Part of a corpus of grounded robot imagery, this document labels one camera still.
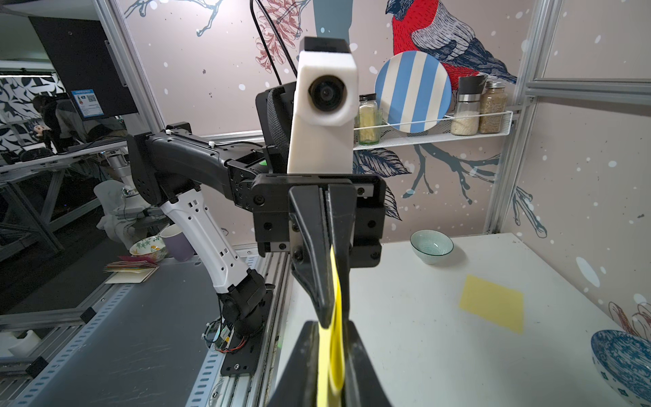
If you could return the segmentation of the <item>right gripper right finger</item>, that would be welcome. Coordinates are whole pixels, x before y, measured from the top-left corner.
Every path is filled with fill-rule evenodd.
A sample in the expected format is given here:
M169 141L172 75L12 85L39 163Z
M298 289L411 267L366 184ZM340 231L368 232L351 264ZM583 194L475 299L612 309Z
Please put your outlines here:
M345 382L344 406L391 406L354 322L346 322L343 333Z

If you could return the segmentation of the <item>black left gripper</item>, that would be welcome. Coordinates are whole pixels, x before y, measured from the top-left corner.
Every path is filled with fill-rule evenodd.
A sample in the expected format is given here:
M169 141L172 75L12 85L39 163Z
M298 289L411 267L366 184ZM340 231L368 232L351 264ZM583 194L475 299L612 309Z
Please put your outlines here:
M375 175L267 174L254 181L256 241L269 253L301 235L293 275L325 329L332 325L335 304L331 248L347 321L350 268L375 267L381 259L386 192L386 182Z

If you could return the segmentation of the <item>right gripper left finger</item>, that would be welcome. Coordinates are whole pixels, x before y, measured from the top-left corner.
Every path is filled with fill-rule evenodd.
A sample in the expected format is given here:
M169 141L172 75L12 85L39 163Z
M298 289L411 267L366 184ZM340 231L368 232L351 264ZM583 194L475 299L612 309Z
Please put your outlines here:
M319 364L319 323L306 322L298 336L269 407L316 406Z

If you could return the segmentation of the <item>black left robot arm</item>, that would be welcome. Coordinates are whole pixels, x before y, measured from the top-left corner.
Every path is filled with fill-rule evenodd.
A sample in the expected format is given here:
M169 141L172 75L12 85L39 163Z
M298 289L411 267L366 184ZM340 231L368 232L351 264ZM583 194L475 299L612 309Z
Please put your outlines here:
M137 191L181 228L210 274L222 324L244 338L264 324L264 278L233 251L203 201L203 188L253 214L260 254L291 255L293 276L324 327L336 302L349 310L350 271L381 259L382 178L288 173L295 89L288 83L257 96L262 148L250 142L213 147L191 134L187 123L127 140Z

